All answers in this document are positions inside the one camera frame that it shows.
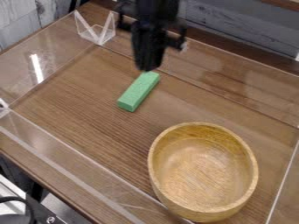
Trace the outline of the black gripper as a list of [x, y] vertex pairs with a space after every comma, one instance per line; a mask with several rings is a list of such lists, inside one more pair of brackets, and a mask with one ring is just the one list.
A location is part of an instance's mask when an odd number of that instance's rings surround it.
[[[133, 32], [134, 24], [126, 21], [126, 17], [135, 18], [143, 26], [154, 25], [162, 28], [138, 28], [137, 64], [142, 71], [153, 71], [162, 65], [166, 43], [178, 51], [186, 47], [187, 26], [179, 19], [179, 9], [181, 0], [118, 0], [117, 27], [119, 29]], [[178, 38], [166, 36], [163, 29], [170, 26], [179, 29]]]

